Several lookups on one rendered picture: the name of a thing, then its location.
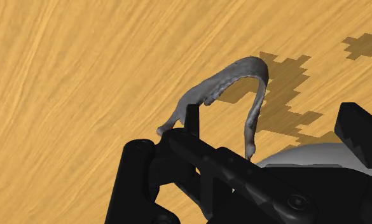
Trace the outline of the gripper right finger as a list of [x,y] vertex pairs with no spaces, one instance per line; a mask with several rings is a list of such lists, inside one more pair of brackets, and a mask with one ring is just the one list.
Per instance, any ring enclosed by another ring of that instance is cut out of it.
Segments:
[[[372,115],[355,102],[343,102],[334,126],[335,134],[368,169],[372,169]],[[372,224],[372,176],[363,195],[360,217]]]

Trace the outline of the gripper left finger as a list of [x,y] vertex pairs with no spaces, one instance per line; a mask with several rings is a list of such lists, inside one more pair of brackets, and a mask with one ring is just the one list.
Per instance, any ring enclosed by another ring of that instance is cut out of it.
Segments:
[[135,139],[121,155],[104,224],[181,224],[156,198],[174,183],[201,210],[206,224],[316,224],[306,194],[225,147],[199,137],[199,107],[186,108],[183,128],[160,142]]

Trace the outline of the grey round object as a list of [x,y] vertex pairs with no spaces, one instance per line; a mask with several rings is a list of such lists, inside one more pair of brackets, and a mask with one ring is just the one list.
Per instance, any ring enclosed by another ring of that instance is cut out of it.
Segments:
[[257,162],[256,165],[347,168],[372,176],[372,168],[367,168],[343,143],[306,144],[289,148]]

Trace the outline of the grey jawbone-shaped arch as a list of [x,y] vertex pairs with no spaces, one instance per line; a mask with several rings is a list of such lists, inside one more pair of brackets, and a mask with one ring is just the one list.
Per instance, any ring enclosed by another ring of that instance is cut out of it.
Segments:
[[177,121],[184,125],[187,105],[210,106],[227,88],[242,78],[258,80],[256,96],[244,125],[245,159],[250,160],[256,152],[255,134],[269,80],[268,66],[259,57],[250,56],[238,59],[220,72],[189,89],[179,99],[169,119],[157,128],[156,133],[161,136],[164,132],[172,129]]

